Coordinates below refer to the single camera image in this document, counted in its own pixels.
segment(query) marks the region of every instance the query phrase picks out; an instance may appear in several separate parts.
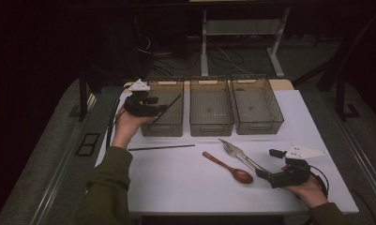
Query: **wooden spoon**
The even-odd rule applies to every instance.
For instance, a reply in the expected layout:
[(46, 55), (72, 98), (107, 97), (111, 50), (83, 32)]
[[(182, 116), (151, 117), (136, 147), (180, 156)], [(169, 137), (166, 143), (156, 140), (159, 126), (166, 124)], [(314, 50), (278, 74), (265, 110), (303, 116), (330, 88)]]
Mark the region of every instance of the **wooden spoon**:
[(211, 154), (209, 154), (207, 152), (203, 152), (203, 156), (205, 158), (208, 158), (211, 161), (223, 166), (224, 168), (228, 169), (232, 173), (234, 179), (236, 181), (242, 183), (242, 184), (251, 184), (252, 181), (254, 181), (254, 178), (251, 176), (251, 174), (249, 174), (246, 171), (236, 169), (236, 168), (232, 168), (232, 167), (226, 165), (225, 163), (219, 161), (216, 157), (211, 156)]

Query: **chopstick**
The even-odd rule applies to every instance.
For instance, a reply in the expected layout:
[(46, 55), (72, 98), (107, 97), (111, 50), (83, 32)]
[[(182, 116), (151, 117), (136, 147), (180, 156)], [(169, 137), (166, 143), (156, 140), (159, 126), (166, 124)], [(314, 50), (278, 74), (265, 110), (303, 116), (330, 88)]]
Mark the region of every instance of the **chopstick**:
[(161, 148), (192, 147), (192, 146), (196, 146), (196, 144), (171, 145), (171, 146), (160, 146), (160, 147), (145, 147), (145, 148), (129, 148), (128, 151), (152, 150), (152, 149), (161, 149)]

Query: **hand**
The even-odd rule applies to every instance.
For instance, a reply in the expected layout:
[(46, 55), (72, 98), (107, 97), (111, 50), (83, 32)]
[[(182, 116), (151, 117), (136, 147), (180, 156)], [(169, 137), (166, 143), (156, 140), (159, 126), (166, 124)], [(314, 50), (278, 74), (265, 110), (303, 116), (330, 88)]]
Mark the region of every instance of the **hand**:
[(316, 206), (328, 203), (319, 182), (313, 176), (311, 176), (305, 184), (299, 186), (289, 186), (285, 187), (285, 189), (288, 189), (297, 195), (308, 208), (314, 208)]
[(138, 117), (131, 115), (123, 107), (115, 116), (115, 133), (112, 146), (127, 149), (132, 137), (138, 131), (138, 128), (146, 122), (153, 120), (155, 117)]

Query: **clear plastic bin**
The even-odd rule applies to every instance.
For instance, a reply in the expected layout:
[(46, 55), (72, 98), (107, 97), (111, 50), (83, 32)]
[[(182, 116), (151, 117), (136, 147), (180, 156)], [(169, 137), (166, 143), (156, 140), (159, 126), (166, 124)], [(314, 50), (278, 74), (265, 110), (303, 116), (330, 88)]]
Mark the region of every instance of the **clear plastic bin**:
[(264, 75), (231, 77), (237, 134), (276, 134), (284, 122), (272, 86)]
[(183, 77), (149, 77), (149, 97), (157, 97), (157, 105), (169, 108), (151, 122), (141, 125), (143, 136), (181, 137), (183, 135), (184, 117), (184, 78)]
[(189, 119), (193, 137), (232, 135), (234, 121), (227, 77), (190, 78)]

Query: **green sleeve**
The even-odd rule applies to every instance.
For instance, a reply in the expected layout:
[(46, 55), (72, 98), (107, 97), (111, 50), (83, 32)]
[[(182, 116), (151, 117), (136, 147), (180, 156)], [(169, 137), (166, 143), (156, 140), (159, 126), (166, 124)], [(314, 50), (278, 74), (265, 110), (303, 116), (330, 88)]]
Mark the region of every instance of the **green sleeve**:
[(314, 225), (353, 225), (332, 202), (309, 209), (309, 214)]
[(132, 155), (110, 147), (102, 162), (91, 172), (88, 193), (74, 218), (74, 224), (129, 224), (128, 169)]

